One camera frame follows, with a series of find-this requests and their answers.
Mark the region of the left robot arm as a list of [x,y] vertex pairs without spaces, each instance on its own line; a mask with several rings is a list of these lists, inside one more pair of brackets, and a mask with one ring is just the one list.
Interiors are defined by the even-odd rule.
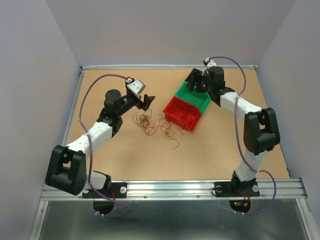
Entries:
[[87,159],[118,133],[123,124],[123,114],[133,107],[146,111],[155,98],[145,94],[141,100],[141,96],[128,87],[126,95],[121,95],[117,89],[107,91],[104,107],[93,126],[85,129],[82,136],[66,146],[57,145],[53,148],[45,184],[74,196],[89,189]]

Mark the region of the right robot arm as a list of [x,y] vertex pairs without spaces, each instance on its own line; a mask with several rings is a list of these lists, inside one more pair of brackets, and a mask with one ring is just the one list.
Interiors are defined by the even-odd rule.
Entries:
[[219,107],[234,114],[234,119],[243,121],[243,143],[240,151],[242,162],[233,172],[230,181],[216,181],[213,195],[223,197],[259,196],[256,176],[267,154],[280,143],[276,112],[261,108],[226,86],[224,70],[211,66],[203,71],[194,68],[185,80],[190,92],[207,93]]

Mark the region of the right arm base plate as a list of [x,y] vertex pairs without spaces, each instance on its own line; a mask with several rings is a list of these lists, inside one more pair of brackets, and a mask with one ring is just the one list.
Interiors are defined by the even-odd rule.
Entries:
[[230,198],[229,205],[232,210],[247,214],[251,208],[251,198],[259,197],[260,191],[257,182],[216,181],[211,189],[211,194],[217,198]]

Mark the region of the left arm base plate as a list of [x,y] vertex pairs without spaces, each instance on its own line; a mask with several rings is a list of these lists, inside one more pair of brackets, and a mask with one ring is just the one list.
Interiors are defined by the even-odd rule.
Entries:
[[98,193],[92,188],[82,192],[82,198],[93,200],[94,214],[102,218],[119,218],[128,215],[131,207],[121,199],[127,198],[128,184],[126,182],[106,183]]

